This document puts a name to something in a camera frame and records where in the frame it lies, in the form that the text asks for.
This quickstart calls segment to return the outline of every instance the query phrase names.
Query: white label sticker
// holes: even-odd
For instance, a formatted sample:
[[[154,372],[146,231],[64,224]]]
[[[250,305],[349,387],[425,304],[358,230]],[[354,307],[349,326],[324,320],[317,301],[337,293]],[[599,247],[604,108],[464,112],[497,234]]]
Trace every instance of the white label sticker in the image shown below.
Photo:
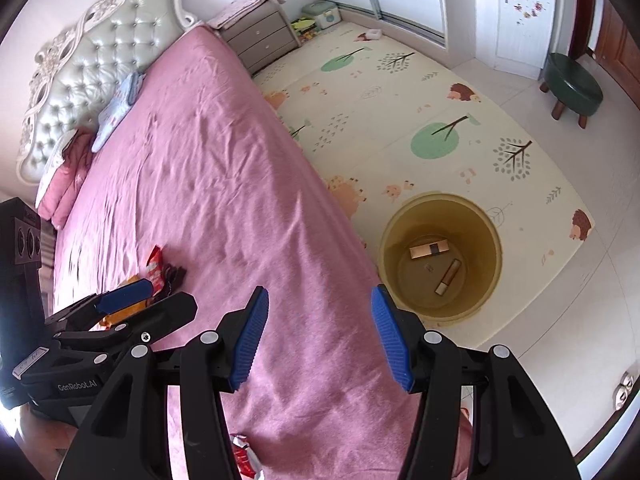
[[[38,348],[36,348],[29,357],[27,357],[24,361],[17,365],[17,367],[14,368],[14,377],[20,380],[22,374],[25,373],[31,367],[31,365],[34,364],[34,362],[40,359],[48,351],[49,349],[44,348],[44,346],[39,346]]]

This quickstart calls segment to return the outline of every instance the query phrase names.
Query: pink bed sheet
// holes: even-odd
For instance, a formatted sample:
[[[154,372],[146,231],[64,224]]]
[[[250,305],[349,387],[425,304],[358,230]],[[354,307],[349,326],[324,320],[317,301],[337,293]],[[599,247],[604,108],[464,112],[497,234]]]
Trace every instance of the pink bed sheet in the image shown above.
[[[56,246],[58,307],[117,286],[155,244],[188,270],[186,343],[244,307],[270,314],[249,380],[223,394],[268,480],[395,479],[418,398],[392,379],[370,315],[378,282],[344,213],[252,83],[206,28],[148,70],[140,98],[94,159]],[[187,478],[176,389],[174,478]],[[468,457],[463,424],[456,472]]]

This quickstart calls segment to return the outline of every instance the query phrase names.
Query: play mat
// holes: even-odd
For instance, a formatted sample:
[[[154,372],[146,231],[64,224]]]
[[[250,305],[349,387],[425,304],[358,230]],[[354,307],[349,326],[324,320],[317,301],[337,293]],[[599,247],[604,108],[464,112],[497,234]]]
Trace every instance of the play mat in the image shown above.
[[[477,347],[558,274],[593,228],[548,155],[487,97],[434,60],[342,22],[254,81],[351,219],[374,261],[400,206],[430,191],[485,210],[503,251],[479,311],[439,327]]]

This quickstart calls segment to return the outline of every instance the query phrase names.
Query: tufted headboard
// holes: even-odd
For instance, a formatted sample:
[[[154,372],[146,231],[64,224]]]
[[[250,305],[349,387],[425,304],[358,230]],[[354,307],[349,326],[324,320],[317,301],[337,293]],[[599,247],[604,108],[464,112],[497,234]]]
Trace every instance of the tufted headboard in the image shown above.
[[[22,123],[17,173],[40,181],[56,140],[67,130],[98,129],[98,113],[132,70],[144,72],[198,25],[181,0],[99,0],[36,54]]]

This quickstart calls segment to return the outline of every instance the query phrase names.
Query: stool leg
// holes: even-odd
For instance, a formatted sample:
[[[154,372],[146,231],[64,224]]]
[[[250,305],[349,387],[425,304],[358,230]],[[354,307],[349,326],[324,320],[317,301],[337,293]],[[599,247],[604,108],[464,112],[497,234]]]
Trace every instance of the stool leg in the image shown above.
[[[566,105],[564,103],[561,103],[560,101],[556,101],[556,106],[554,106],[554,110],[551,112],[551,116],[556,121],[559,121],[560,116],[562,115],[562,112],[564,112],[565,107]]]

